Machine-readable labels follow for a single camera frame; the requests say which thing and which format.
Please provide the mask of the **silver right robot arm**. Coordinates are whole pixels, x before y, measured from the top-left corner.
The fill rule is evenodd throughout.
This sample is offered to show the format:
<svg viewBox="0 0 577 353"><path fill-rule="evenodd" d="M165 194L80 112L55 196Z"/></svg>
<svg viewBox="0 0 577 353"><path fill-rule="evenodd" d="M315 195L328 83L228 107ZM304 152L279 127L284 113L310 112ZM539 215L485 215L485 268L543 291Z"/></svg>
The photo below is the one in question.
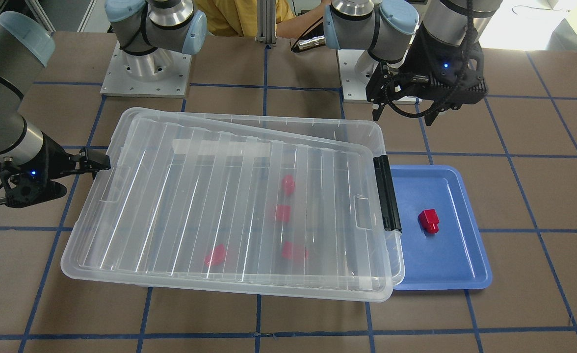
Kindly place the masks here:
<svg viewBox="0 0 577 353"><path fill-rule="evenodd" d="M175 69L173 53L197 54L208 32L207 17L192 0L107 0L127 76L158 82ZM64 148L19 113L25 94L47 66L55 41L43 26L14 11L0 14L0 205L24 208L59 199L69 175L111 168L103 151Z"/></svg>

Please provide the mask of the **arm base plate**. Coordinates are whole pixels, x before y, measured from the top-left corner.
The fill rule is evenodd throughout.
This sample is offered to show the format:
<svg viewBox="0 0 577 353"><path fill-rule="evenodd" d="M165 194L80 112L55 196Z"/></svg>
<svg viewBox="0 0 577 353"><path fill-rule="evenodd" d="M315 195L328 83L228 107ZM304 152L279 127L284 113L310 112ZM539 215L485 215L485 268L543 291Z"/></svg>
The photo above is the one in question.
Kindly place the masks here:
<svg viewBox="0 0 577 353"><path fill-rule="evenodd" d="M134 56L117 42L100 93L121 98L185 98L193 57L157 49Z"/></svg>
<svg viewBox="0 0 577 353"><path fill-rule="evenodd" d="M365 50L338 50L343 101L367 103L366 87L377 62Z"/></svg>

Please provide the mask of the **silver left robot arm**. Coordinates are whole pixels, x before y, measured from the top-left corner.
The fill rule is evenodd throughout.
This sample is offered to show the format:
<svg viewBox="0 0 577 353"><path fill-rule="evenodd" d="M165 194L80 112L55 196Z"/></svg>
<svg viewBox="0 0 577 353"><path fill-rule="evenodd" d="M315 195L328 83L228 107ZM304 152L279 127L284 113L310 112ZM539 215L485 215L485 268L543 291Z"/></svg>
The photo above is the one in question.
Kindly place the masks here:
<svg viewBox="0 0 577 353"><path fill-rule="evenodd" d="M334 50L363 50L376 63L366 99L378 121L386 106L406 118L437 116L486 98L479 36L499 0L433 0L424 16L405 0L334 0L316 23Z"/></svg>

